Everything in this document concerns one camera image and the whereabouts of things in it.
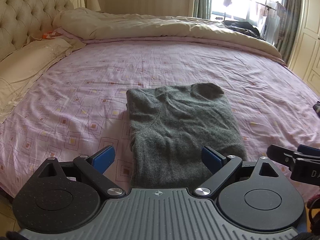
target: crosshair marking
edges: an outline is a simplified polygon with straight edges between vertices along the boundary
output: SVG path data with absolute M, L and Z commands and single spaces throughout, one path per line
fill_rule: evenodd
M 163 194 L 163 192 L 160 191 L 160 190 L 157 190 L 154 194 L 157 195 L 157 196 L 161 196 Z

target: blue gripper pad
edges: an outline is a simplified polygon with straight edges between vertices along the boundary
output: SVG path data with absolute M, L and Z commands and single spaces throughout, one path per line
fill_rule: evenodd
M 202 147 L 201 160 L 212 174 L 215 174 L 227 163 L 225 156 L 207 146 Z
M 303 144 L 299 145 L 297 152 L 302 153 L 304 155 L 320 156 L 320 149 L 316 149 Z
M 113 146 L 107 146 L 92 155 L 91 165 L 103 174 L 107 168 L 114 162 L 116 157 L 116 152 Z

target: ribbed gray plate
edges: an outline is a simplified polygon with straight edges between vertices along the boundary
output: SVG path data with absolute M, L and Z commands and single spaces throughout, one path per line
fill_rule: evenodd
M 108 200 L 94 220 L 74 231 L 20 233 L 30 240 L 288 240 L 297 235 L 293 228 L 273 234 L 237 228 L 210 200 L 194 198 L 185 189 L 132 189 L 124 198 Z

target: white wardrobe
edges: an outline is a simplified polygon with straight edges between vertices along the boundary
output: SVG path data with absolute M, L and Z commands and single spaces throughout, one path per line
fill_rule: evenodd
M 320 96 L 320 0 L 303 0 L 288 67 Z

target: metal screw cap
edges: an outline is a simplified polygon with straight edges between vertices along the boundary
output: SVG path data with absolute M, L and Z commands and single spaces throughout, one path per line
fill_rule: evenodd
M 206 187 L 199 187 L 195 190 L 195 193 L 199 196 L 206 196 L 211 193 L 211 191 Z
M 112 187 L 107 190 L 107 193 L 111 196 L 119 196 L 123 193 L 123 190 L 118 187 Z

